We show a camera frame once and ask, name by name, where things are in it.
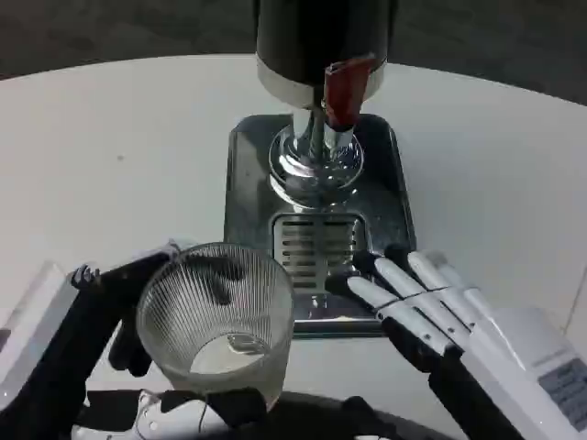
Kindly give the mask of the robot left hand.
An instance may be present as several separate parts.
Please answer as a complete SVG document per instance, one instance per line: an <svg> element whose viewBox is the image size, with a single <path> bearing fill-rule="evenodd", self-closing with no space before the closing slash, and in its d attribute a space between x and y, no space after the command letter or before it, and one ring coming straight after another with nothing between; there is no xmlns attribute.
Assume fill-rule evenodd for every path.
<svg viewBox="0 0 587 440"><path fill-rule="evenodd" d="M136 377L147 372L139 296L183 249L173 241L108 270L42 267L1 328L4 439L220 438L266 416L251 387L208 395L86 387L102 355Z"/></svg>

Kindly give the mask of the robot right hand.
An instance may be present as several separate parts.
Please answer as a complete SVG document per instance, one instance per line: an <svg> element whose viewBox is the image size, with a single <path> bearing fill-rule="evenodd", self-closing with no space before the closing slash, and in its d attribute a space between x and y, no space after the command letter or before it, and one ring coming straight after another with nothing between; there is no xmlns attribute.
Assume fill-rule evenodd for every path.
<svg viewBox="0 0 587 440"><path fill-rule="evenodd" d="M492 307L438 251L359 251L329 293L358 304L470 439L583 439L586 361L536 307Z"/></svg>

